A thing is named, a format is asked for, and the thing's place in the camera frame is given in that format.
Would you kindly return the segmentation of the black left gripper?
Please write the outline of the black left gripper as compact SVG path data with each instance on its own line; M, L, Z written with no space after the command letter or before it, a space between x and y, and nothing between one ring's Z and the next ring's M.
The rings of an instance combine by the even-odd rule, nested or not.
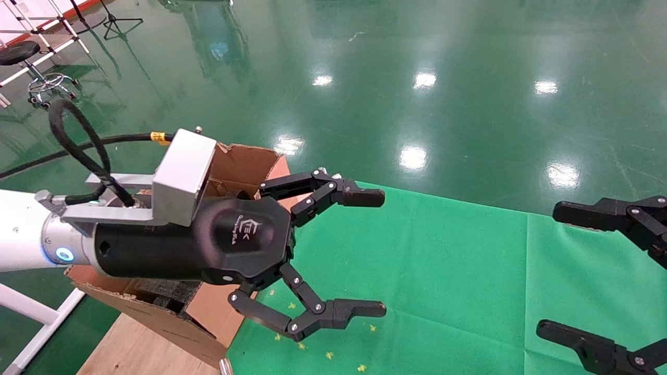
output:
M291 206L291 216L277 202L300 195L305 199ZM354 180L333 178L323 169L314 169L265 180L260 184L260 197L264 198L206 198L188 227L97 224L94 252L98 266L117 278L241 283L228 297L235 311L295 342L321 329L345 330L358 316L386 315L380 301L322 301L288 263L295 245L293 226L304 226L334 204L381 207L384 190L364 189ZM269 285L278 276L305 308L298 317L291 318L252 297L253 285Z

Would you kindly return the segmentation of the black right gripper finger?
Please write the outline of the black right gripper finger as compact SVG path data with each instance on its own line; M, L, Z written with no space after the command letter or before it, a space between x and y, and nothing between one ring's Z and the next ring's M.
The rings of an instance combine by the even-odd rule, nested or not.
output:
M662 268L666 268L666 198L654 196L628 202L602 198L593 205L561 201L555 221L576 227L620 232Z
M666 339L629 351L614 340L558 322L538 322L536 334L572 349L590 373L657 374L657 368L666 363Z

